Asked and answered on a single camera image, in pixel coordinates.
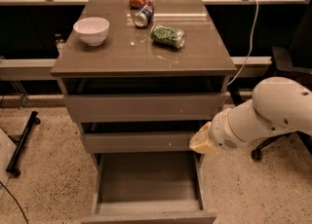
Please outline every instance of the chair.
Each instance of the chair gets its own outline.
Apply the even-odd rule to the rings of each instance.
[[[287,48],[272,47],[272,64],[268,68],[265,78],[271,76],[282,76],[296,80],[298,83],[310,84],[312,81],[312,2],[307,6],[307,10],[296,30],[292,41]],[[297,135],[304,143],[312,155],[311,136],[297,131]],[[254,161],[260,161],[263,158],[262,150],[272,142],[279,139],[280,136],[270,137],[260,143],[253,151]]]

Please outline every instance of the white cable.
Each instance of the white cable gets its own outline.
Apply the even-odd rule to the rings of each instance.
[[[253,38],[254,38],[254,26],[255,26],[255,23],[256,23],[256,19],[257,19],[257,15],[258,15],[258,11],[259,11],[259,4],[256,0],[254,0],[255,2],[255,14],[254,14],[254,19],[253,19],[253,27],[252,27],[252,32],[251,32],[251,37],[250,37],[250,50],[244,60],[244,63],[242,64],[241,68],[239,69],[239,71],[237,72],[237,74],[234,76],[234,78],[227,84],[227,86],[231,85],[235,80],[236,78],[240,75],[241,71],[243,70],[245,64],[247,63],[247,60],[249,59],[250,57],[250,54],[253,50]]]

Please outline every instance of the cabinet top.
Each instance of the cabinet top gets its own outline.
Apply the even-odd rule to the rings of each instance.
[[[201,0],[155,0],[155,14],[145,28],[137,28],[137,10],[129,0],[91,0],[80,19],[109,21],[107,39],[91,47],[72,31],[52,75],[93,76],[205,76],[233,75],[236,71],[215,25]],[[181,29],[185,44],[176,49],[150,38],[154,24]]]

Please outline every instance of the soda can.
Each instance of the soda can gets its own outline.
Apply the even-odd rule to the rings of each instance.
[[[155,42],[173,46],[176,49],[183,47],[185,43],[185,34],[181,29],[159,24],[153,25],[150,37]]]
[[[145,27],[154,16],[154,6],[146,3],[135,13],[134,23],[137,27]]]

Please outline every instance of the open drawer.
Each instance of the open drawer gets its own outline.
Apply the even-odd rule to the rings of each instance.
[[[189,140],[206,122],[82,123],[81,139],[89,153],[190,151]]]
[[[82,223],[210,224],[193,152],[102,154],[92,215]]]

